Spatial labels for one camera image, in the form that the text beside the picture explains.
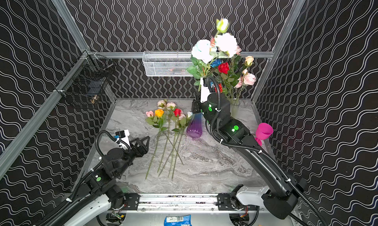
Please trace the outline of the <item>white peony flower stem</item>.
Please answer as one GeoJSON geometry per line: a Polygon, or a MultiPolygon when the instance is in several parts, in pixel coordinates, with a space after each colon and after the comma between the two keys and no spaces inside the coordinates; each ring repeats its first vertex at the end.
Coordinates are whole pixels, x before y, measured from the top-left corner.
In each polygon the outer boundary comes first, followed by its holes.
{"type": "Polygon", "coordinates": [[[210,64],[215,59],[231,59],[235,54],[238,42],[236,37],[228,32],[229,21],[226,18],[216,20],[216,34],[210,39],[199,40],[191,49],[191,61],[193,65],[187,68],[200,85],[200,79],[205,78],[210,73],[210,64]]]}

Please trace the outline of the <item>red rose stem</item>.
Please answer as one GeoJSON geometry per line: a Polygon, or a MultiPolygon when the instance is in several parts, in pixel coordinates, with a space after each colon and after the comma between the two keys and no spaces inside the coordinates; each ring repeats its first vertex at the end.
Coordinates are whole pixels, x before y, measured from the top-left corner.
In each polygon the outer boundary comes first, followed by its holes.
{"type": "Polygon", "coordinates": [[[218,66],[219,77],[221,81],[219,82],[222,86],[222,92],[226,95],[228,99],[232,97],[232,86],[231,86],[231,79],[232,73],[230,71],[229,63],[224,62],[218,66]]]}
{"type": "Polygon", "coordinates": [[[218,84],[218,87],[219,87],[219,91],[220,91],[220,93],[222,93],[222,92],[223,92],[222,84],[219,83],[219,84],[218,84]]]}

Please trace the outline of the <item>pink peony flower stem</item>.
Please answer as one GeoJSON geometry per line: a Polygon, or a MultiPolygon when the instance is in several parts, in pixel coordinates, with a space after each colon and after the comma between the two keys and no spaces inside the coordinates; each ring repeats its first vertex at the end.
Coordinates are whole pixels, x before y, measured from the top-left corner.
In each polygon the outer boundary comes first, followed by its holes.
{"type": "Polygon", "coordinates": [[[241,51],[242,51],[241,48],[237,46],[235,50],[235,54],[239,56],[241,54],[241,51]]]}

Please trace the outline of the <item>cream rose flower stem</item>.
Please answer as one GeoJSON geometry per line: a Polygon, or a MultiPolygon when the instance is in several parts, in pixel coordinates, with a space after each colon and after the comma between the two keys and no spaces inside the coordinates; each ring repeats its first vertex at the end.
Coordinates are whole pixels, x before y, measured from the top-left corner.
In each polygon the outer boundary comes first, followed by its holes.
{"type": "Polygon", "coordinates": [[[254,63],[254,57],[253,56],[247,56],[245,57],[244,66],[245,67],[251,67],[254,63]]]}

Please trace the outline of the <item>purple blue glass vase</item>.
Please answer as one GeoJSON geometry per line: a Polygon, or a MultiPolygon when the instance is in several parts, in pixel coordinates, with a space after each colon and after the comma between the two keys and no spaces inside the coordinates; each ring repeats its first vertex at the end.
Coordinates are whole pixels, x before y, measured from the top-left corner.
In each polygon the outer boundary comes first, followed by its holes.
{"type": "Polygon", "coordinates": [[[194,113],[187,127],[187,135],[193,139],[198,139],[202,136],[202,114],[194,113]]]}

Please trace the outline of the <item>blue rose flower stem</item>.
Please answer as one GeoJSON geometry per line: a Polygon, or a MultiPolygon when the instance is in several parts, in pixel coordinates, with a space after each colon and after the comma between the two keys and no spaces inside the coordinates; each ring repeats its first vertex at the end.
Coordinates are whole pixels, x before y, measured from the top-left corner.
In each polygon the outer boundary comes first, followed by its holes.
{"type": "Polygon", "coordinates": [[[221,59],[215,59],[211,64],[210,66],[215,68],[215,67],[218,67],[219,65],[221,65],[223,62],[221,59]]]}

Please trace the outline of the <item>orange yellow rose stem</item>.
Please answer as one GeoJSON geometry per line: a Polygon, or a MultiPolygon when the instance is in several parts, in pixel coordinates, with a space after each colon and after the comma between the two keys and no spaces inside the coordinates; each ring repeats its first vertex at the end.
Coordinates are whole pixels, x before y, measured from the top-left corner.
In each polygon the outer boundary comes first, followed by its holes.
{"type": "Polygon", "coordinates": [[[153,154],[152,154],[151,160],[149,162],[148,170],[147,170],[147,173],[146,173],[146,176],[145,176],[145,179],[147,180],[149,173],[150,173],[150,170],[151,170],[151,167],[153,165],[155,156],[156,156],[160,136],[165,132],[166,128],[164,126],[165,111],[163,109],[157,109],[155,111],[148,111],[146,113],[146,115],[147,115],[147,118],[146,118],[147,124],[151,125],[152,127],[156,128],[158,130],[158,133],[157,133],[155,141],[154,141],[153,154]]]}

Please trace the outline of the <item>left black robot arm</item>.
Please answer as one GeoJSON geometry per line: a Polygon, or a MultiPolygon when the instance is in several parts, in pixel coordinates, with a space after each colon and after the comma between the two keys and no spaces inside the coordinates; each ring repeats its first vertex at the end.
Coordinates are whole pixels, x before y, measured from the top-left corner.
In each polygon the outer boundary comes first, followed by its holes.
{"type": "Polygon", "coordinates": [[[100,155],[99,163],[80,178],[70,196],[50,213],[39,220],[37,226],[83,226],[101,213],[130,207],[136,209],[139,197],[132,194],[128,199],[117,184],[136,158],[149,151],[150,137],[125,142],[102,130],[95,138],[95,148],[100,155]],[[107,135],[113,142],[124,147],[113,148],[104,154],[99,147],[101,136],[107,135]]]}

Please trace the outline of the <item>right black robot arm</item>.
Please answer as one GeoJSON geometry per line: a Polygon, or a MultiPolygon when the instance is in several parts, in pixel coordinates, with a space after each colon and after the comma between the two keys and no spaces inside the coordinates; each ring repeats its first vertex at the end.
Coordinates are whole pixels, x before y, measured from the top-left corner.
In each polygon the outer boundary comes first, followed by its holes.
{"type": "Polygon", "coordinates": [[[249,206],[266,209],[274,217],[284,220],[291,217],[301,225],[301,219],[293,214],[298,201],[303,200],[318,217],[322,225],[325,218],[304,195],[305,181],[297,181],[283,170],[257,142],[250,130],[239,120],[232,118],[230,102],[220,92],[219,84],[214,77],[201,78],[200,91],[193,100],[193,113],[200,113],[207,130],[219,144],[228,147],[243,157],[263,178],[267,188],[250,188],[238,185],[220,207],[245,210],[249,206]]]}

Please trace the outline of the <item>frosted clear glass vase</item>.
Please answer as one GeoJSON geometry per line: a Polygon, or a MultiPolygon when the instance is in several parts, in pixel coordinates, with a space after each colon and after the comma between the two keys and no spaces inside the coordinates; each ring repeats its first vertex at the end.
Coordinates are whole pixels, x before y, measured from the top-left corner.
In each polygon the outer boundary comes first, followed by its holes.
{"type": "Polygon", "coordinates": [[[230,101],[230,113],[231,117],[237,119],[240,107],[240,100],[239,99],[232,99],[230,101]]]}

